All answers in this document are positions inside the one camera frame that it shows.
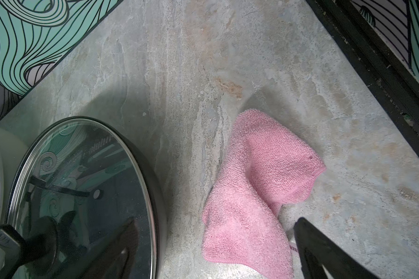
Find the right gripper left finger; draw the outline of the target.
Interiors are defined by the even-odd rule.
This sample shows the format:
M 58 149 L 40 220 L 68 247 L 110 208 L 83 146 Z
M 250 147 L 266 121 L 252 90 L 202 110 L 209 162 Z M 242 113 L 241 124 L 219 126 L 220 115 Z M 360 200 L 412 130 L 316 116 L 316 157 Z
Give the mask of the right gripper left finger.
M 79 263 L 78 279 L 126 279 L 130 275 L 139 244 L 134 217 L 94 247 Z

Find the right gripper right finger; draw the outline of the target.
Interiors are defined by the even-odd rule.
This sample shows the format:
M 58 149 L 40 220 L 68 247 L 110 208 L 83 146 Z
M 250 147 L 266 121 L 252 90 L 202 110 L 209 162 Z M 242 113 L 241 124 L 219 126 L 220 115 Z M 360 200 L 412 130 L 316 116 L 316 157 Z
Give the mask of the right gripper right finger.
M 294 236 L 305 279 L 376 279 L 325 234 L 301 217 L 294 225 Z

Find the pink microfibre cloth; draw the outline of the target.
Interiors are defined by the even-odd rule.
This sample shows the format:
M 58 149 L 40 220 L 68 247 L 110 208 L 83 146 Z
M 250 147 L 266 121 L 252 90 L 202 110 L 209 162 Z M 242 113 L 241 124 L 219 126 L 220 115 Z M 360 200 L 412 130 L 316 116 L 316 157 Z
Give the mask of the pink microfibre cloth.
M 305 201 L 325 169 L 317 153 L 275 119 L 256 109 L 242 112 L 203 210 L 204 259 L 291 279 L 291 248 L 279 211 Z

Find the glass lid of black pan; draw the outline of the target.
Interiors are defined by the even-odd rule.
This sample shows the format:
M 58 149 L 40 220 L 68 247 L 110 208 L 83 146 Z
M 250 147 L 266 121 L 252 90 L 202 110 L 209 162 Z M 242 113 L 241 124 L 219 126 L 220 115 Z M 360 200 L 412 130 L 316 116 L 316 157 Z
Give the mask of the glass lid of black pan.
M 8 159 L 0 183 L 0 279 L 156 279 L 166 244 L 145 156 L 90 117 L 56 122 Z

